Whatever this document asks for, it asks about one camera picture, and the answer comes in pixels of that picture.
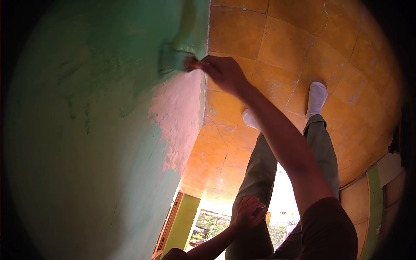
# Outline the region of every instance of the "green paint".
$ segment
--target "green paint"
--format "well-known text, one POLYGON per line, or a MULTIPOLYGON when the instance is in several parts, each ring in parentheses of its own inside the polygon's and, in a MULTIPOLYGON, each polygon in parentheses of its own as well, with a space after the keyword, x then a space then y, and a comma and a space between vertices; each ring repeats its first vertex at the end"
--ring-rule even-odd
POLYGON ((185 250, 200 199, 184 194, 172 229, 166 241, 162 257, 172 248, 185 250))
POLYGON ((166 41, 206 52, 209 1, 193 1, 179 33, 187 3, 58 0, 29 37, 2 131, 18 213, 45 259, 150 259, 180 180, 148 115, 175 74, 161 78, 157 58, 166 41))
POLYGON ((370 218, 367 239, 361 254, 361 260, 370 259, 373 255, 379 238, 381 219, 383 216, 383 190, 380 187, 377 165, 367 171, 370 188, 370 218))

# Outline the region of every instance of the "hand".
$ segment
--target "hand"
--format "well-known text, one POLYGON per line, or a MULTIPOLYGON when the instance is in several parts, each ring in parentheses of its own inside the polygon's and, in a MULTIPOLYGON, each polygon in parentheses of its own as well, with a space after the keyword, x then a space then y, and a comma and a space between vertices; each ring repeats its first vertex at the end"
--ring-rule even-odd
POLYGON ((205 71, 222 90, 233 96, 239 97, 244 88, 252 87, 238 63, 231 57, 209 55, 193 67, 205 71))
POLYGON ((246 229, 257 226, 267 213, 267 209, 264 207, 265 205, 258 198, 252 196, 244 197, 237 204, 235 224, 239 228, 246 229), (264 209, 257 216, 253 216, 252 214, 257 208, 264 209))

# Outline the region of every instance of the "trouser leg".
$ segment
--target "trouser leg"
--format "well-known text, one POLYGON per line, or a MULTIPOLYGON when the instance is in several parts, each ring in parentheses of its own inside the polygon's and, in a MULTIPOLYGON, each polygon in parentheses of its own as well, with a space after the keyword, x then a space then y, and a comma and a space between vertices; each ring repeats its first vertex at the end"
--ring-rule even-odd
MULTIPOLYGON (((277 160, 263 134, 260 133, 248 162, 243 183, 233 204, 231 222, 235 217, 236 205, 246 196, 257 197, 261 203, 269 207, 276 169, 277 160)), ((225 252, 227 260, 269 259, 272 255, 273 244, 265 218, 258 226, 241 234, 225 252)))
MULTIPOLYGON (((303 136, 306 138, 312 149, 325 183, 330 188, 332 193, 339 198, 337 157, 335 156, 334 147, 332 146, 331 138, 326 130, 326 127, 327 123, 323 117, 321 115, 314 115, 306 124, 303 136)), ((302 237, 300 231, 301 227, 299 221, 294 230, 276 250, 274 258, 292 260, 299 257, 302 253, 302 237)))

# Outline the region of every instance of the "paintbrush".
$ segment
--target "paintbrush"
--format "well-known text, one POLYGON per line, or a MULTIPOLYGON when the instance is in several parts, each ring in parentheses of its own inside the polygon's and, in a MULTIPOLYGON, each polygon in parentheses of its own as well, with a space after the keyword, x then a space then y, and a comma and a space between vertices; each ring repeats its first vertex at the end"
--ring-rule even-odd
POLYGON ((162 45, 159 56, 159 73, 163 76, 174 70, 190 72, 194 70, 191 64, 195 64, 198 59, 191 52, 175 50, 171 43, 162 45))

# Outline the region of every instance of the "green wood trim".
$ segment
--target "green wood trim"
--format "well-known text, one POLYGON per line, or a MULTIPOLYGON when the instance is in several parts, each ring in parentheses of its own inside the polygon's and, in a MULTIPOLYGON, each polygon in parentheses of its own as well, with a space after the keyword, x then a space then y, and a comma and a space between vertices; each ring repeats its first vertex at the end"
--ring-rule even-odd
POLYGON ((372 166, 367 171, 367 179, 370 191, 370 217, 361 260, 368 260, 373 255, 379 238, 381 218, 383 216, 383 189, 380 187, 377 165, 372 166))

